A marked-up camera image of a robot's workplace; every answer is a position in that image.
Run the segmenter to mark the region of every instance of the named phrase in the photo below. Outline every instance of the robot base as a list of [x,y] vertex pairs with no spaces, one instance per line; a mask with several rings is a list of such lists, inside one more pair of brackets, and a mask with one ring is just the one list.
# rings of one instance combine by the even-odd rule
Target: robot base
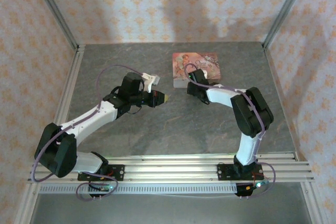
[[[124,180],[124,171],[125,166],[124,165],[108,165],[106,167],[106,173],[104,175],[110,176],[115,178],[117,181],[123,181]],[[99,178],[96,176],[90,176],[85,173],[78,174],[77,177],[78,181],[89,181],[89,182],[98,182],[98,181],[107,181],[110,180],[108,178]]]
[[217,165],[218,180],[263,180],[263,167],[256,162],[242,165],[235,156],[233,164],[219,163]]

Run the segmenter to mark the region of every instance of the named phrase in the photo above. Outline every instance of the black mounting plate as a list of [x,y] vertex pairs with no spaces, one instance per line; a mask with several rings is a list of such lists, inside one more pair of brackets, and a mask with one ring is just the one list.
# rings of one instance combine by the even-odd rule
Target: black mounting plate
[[228,181],[228,180],[263,180],[264,176],[259,175],[263,174],[263,168],[261,165],[256,164],[253,169],[244,174],[237,174],[234,164],[218,164],[217,165],[217,176],[219,181]]
[[238,197],[242,196],[242,197],[247,197],[247,196],[251,196],[253,193],[253,189],[246,189],[247,187],[253,188],[253,183],[250,184],[243,184],[240,185],[237,183],[237,193],[235,193],[235,195],[237,195]]
[[[106,175],[115,178],[117,181],[123,181],[124,180],[124,175],[125,175],[125,166],[124,165],[108,165],[107,168],[107,173]],[[96,176],[90,176],[85,173],[78,174],[77,177],[78,181],[90,181],[90,182],[97,182],[97,181],[110,181],[108,178],[100,179],[99,177]]]

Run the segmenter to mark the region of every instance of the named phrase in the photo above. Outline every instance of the illustrated cover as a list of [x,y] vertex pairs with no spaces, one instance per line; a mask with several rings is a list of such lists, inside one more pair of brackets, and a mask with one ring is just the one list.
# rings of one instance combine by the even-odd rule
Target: illustrated cover
[[[218,57],[215,52],[175,52],[173,53],[173,85],[174,88],[187,88],[189,80],[184,74],[184,66],[193,63],[198,68],[207,71],[209,82],[220,80]],[[187,72],[196,70],[187,66]]]

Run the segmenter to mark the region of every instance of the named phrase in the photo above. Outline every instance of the white cable tray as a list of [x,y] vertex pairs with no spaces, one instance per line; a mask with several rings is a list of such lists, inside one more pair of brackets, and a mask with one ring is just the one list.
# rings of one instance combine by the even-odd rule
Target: white cable tray
[[[42,184],[39,194],[74,194],[76,184]],[[80,193],[102,194],[89,186],[82,186]],[[119,184],[114,194],[233,194],[234,183],[211,184]]]

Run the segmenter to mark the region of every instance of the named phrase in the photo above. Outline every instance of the metal frame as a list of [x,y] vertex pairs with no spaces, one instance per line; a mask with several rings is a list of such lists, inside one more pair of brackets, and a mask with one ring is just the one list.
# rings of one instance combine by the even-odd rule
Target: metal frame
[[304,199],[309,211],[312,223],[329,223],[327,215],[323,209],[322,201],[318,193],[316,183],[301,183]]
[[54,15],[56,22],[59,24],[61,30],[63,31],[65,37],[67,38],[68,42],[70,43],[73,50],[78,48],[78,44],[73,36],[70,28],[68,27],[61,11],[59,10],[55,0],[45,0],[46,4],[50,8],[50,11]]
[[285,0],[278,16],[274,20],[273,25],[271,26],[270,31],[268,32],[265,41],[263,43],[263,48],[267,49],[271,42],[273,41],[275,35],[279,31],[282,23],[284,22],[285,18],[287,17],[291,7],[293,6],[295,0]]
[[[71,97],[75,88],[79,67],[83,58],[85,45],[80,45],[74,55],[71,67],[67,76],[66,83],[63,88],[62,96],[57,107],[57,113],[54,117],[54,122],[61,124],[66,121],[70,107]],[[23,193],[19,210],[14,220],[15,224],[30,223],[32,218],[38,192],[40,191],[40,184],[27,183]]]
[[[195,154],[127,156],[107,158],[110,164],[123,164],[124,181],[129,184],[164,183],[218,183],[217,167],[220,162],[233,163],[233,155]],[[277,172],[277,182],[313,182],[314,177],[308,162],[297,162],[293,153],[258,154],[259,161],[270,163]],[[273,178],[268,166],[263,166],[265,176]],[[43,178],[50,172],[39,165],[35,176]],[[63,178],[51,177],[45,183],[78,183],[78,173]],[[231,180],[231,183],[243,182]]]

